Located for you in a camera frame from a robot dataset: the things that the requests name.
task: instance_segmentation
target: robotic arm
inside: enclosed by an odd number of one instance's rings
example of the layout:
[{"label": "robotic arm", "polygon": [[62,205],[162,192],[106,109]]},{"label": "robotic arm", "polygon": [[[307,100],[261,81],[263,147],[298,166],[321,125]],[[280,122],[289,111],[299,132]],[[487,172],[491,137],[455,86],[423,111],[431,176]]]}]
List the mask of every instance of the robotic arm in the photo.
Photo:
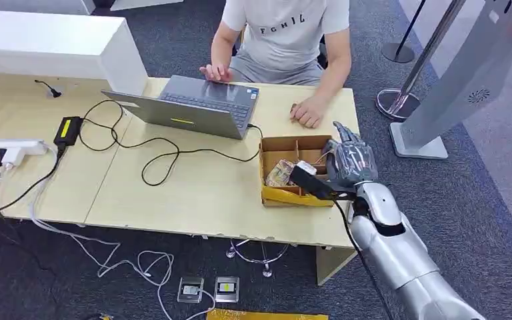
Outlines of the robotic arm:
[{"label": "robotic arm", "polygon": [[348,128],[334,124],[342,142],[331,140],[323,150],[329,180],[297,166],[290,180],[320,199],[353,201],[350,231],[357,249],[374,260],[413,319],[483,320],[441,276],[390,190],[370,181],[377,178],[370,147]]},{"label": "robotic arm", "polygon": [[386,186],[358,186],[350,223],[358,249],[374,260],[413,319],[484,319],[444,280]]}]

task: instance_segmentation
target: black power brick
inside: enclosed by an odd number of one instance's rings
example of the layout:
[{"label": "black power brick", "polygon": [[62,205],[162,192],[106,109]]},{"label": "black power brick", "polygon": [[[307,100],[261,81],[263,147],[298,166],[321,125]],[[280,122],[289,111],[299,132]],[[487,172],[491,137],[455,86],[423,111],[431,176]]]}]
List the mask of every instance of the black power brick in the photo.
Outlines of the black power brick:
[{"label": "black power brick", "polygon": [[81,117],[63,118],[58,132],[56,133],[56,137],[54,138],[54,144],[64,146],[74,145],[82,124],[83,118]]}]

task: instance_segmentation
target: floor socket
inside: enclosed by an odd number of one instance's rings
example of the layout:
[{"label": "floor socket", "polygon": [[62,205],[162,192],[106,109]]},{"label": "floor socket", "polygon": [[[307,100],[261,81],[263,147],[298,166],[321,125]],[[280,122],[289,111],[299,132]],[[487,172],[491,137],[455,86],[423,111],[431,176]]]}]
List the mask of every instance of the floor socket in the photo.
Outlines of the floor socket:
[{"label": "floor socket", "polygon": [[239,284],[240,278],[238,277],[217,277],[215,282],[216,302],[238,302]]},{"label": "floor socket", "polygon": [[200,303],[203,293],[203,278],[182,277],[179,281],[177,302]]}]

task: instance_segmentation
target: laptop keyboard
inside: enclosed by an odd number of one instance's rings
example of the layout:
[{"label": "laptop keyboard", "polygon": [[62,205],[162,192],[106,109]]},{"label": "laptop keyboard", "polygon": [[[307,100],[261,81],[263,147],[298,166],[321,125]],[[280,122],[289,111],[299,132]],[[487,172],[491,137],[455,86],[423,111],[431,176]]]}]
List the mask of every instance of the laptop keyboard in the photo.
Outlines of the laptop keyboard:
[{"label": "laptop keyboard", "polygon": [[249,118],[251,114],[251,108],[247,105],[236,105],[222,101],[192,98],[184,95],[176,95],[173,93],[164,93],[160,96],[160,99],[170,102],[185,103],[197,107],[228,111],[233,116],[233,120],[238,128],[244,127],[244,124],[250,120]]}]

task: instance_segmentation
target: white t-shirt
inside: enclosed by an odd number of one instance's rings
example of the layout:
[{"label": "white t-shirt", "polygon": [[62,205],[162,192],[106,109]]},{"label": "white t-shirt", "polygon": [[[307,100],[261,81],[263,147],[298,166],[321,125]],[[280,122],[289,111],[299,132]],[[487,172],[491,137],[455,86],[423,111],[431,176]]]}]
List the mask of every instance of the white t-shirt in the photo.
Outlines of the white t-shirt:
[{"label": "white t-shirt", "polygon": [[350,0],[227,0],[223,22],[264,67],[294,70],[316,59],[323,34],[348,28]]}]

